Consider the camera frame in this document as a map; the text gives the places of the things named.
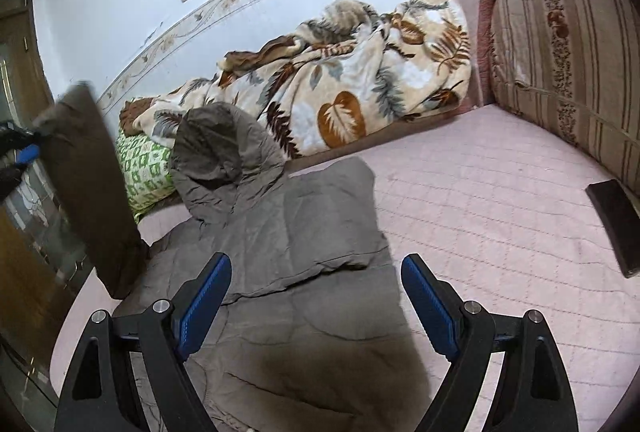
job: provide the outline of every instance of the blanket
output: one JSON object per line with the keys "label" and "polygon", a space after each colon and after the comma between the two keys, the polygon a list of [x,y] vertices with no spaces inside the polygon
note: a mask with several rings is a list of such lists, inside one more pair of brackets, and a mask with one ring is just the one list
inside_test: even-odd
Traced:
{"label": "blanket", "polygon": [[337,148],[397,120],[450,110],[465,97],[470,42],[455,0],[409,0],[391,14],[338,0],[257,53],[230,52],[212,80],[127,104],[127,134],[172,147],[190,108],[237,105],[288,159]]}
{"label": "blanket", "polygon": [[[186,362],[218,430],[413,431],[428,377],[364,162],[287,176],[266,131],[215,103],[185,114],[171,167],[193,217],[151,247],[116,314],[172,297],[217,251],[231,258],[223,306]],[[151,430],[164,430],[142,358],[132,361]]]}

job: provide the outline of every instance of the green patterned pillow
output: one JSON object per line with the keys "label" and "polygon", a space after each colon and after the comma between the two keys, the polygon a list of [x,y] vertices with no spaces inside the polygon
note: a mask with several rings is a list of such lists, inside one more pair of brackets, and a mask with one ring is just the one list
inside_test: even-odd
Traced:
{"label": "green patterned pillow", "polygon": [[127,199],[138,222],[158,201],[175,192],[169,174],[171,149],[154,143],[146,134],[126,136],[120,131],[116,154],[127,187]]}

